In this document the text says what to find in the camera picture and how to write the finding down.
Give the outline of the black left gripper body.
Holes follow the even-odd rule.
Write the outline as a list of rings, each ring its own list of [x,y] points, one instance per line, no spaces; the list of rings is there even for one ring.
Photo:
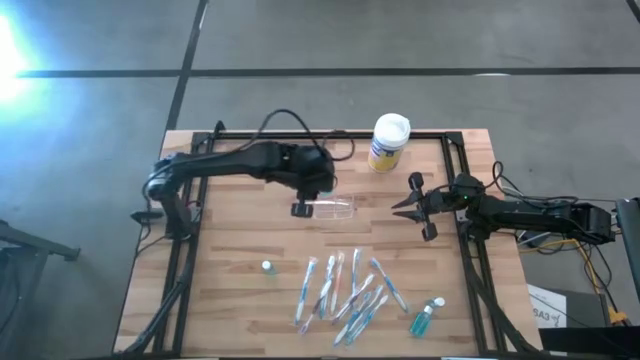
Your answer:
[[[314,212],[312,201],[321,192],[330,192],[334,187],[335,169],[328,151],[312,145],[294,148],[289,160],[291,172],[287,185],[296,191],[297,203],[291,207],[291,215],[311,218]]]

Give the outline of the black flat screen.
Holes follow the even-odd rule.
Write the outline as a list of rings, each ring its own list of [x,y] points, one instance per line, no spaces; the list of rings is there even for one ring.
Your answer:
[[[640,302],[640,198],[618,199],[615,202],[615,211]]]

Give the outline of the black side table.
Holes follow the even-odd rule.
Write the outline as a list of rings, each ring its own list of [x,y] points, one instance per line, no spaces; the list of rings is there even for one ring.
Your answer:
[[[79,248],[29,234],[0,219],[0,360],[15,360],[33,303],[51,255],[74,261]]]

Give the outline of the black equipment box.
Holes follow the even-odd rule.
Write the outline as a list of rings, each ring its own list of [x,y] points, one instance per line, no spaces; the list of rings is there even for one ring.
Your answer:
[[[603,295],[552,291],[567,297],[567,327],[538,328],[545,350],[640,360],[640,325],[614,326]]]

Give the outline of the clear plastic pouch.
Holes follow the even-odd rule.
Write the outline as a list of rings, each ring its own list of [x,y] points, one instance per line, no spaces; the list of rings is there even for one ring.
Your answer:
[[[352,194],[336,195],[326,200],[314,200],[313,217],[318,220],[350,219],[356,210],[355,197]]]

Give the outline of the yellow white wipes canister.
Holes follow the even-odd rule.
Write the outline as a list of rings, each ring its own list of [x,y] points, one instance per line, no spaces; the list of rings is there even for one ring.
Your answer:
[[[395,169],[411,135],[410,121],[397,113],[386,113],[378,118],[368,156],[368,164],[379,173]]]

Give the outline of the orange white toothbrush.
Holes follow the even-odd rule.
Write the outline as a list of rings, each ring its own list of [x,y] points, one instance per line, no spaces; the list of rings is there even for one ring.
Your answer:
[[[331,294],[331,302],[330,302],[330,314],[334,315],[337,307],[338,293],[341,284],[342,270],[345,262],[345,253],[342,251],[337,252],[337,263],[336,263],[336,272],[335,272],[335,282],[333,285],[333,292]]]

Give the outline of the black aluminium table frame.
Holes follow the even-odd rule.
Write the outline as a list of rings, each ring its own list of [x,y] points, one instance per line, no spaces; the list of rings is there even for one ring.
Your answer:
[[[494,159],[486,130],[420,131],[407,144],[398,167],[373,172],[367,162],[371,137],[364,132],[342,139],[332,135],[328,148],[339,156],[336,194],[352,194],[350,219],[295,218],[293,190],[248,176],[193,181],[189,202],[203,205],[198,239],[173,243],[157,224],[134,263],[130,287],[114,346],[117,360],[132,360],[131,344],[148,325],[161,300],[184,268],[191,285],[180,295],[141,360],[174,358],[418,358],[479,355],[493,348],[494,331],[486,308],[472,301],[462,267],[462,244],[450,214],[435,217],[438,237],[426,242],[420,227],[393,215],[392,206],[408,193],[408,176],[421,172],[434,187],[461,171],[488,180]],[[314,317],[308,331],[300,327],[311,314],[330,255],[361,248],[358,280],[375,257],[408,304],[384,304],[351,345],[333,346],[338,326]],[[309,258],[318,262],[301,319],[296,306]],[[277,273],[266,274],[268,260]],[[434,297],[446,300],[436,309],[424,337],[409,333],[416,315]]]

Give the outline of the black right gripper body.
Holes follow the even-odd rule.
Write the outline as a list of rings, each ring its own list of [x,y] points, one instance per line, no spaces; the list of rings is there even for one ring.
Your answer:
[[[422,187],[424,179],[421,173],[414,172],[409,176],[409,186],[411,190],[421,190],[424,197],[416,203],[416,209],[423,213],[422,236],[425,241],[434,240],[438,236],[436,225],[429,219],[431,214],[448,212],[453,209],[453,195],[449,192],[441,192],[439,189],[432,189],[424,192]]]

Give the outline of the white paper label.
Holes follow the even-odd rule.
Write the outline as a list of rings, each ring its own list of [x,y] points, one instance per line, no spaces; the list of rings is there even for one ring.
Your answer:
[[[533,315],[539,329],[567,327],[567,297],[534,285],[527,285]]]

